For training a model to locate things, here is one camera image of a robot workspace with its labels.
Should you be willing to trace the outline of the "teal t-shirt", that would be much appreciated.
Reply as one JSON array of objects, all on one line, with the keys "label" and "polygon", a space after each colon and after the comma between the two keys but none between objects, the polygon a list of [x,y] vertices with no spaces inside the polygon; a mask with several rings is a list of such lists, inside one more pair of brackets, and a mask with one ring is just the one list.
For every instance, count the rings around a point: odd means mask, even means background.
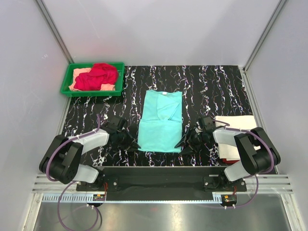
[{"label": "teal t-shirt", "polygon": [[182,92],[148,90],[138,129],[139,151],[180,153]]}]

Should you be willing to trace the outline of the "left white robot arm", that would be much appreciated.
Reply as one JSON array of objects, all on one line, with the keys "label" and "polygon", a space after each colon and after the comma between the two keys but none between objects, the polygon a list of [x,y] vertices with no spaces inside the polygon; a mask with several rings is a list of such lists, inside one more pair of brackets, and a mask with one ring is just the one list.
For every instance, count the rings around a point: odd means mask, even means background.
[{"label": "left white robot arm", "polygon": [[100,190],[106,186],[103,173],[81,164],[80,160],[86,152],[107,144],[127,151],[140,148],[136,139],[124,128],[100,127],[70,138],[57,135],[41,160],[39,170],[52,182],[69,184],[80,181],[95,191]]}]

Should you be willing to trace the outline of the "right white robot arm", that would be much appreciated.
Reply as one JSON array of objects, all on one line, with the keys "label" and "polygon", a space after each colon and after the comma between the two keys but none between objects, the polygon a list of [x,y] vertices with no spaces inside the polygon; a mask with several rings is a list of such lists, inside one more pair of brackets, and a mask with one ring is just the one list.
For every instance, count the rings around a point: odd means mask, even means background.
[{"label": "right white robot arm", "polygon": [[271,172],[281,162],[278,151],[261,127],[240,130],[216,125],[196,126],[189,129],[175,147],[184,147],[180,154],[194,154],[201,150],[202,144],[214,142],[235,147],[240,160],[205,182],[206,190],[232,191],[244,178]]}]

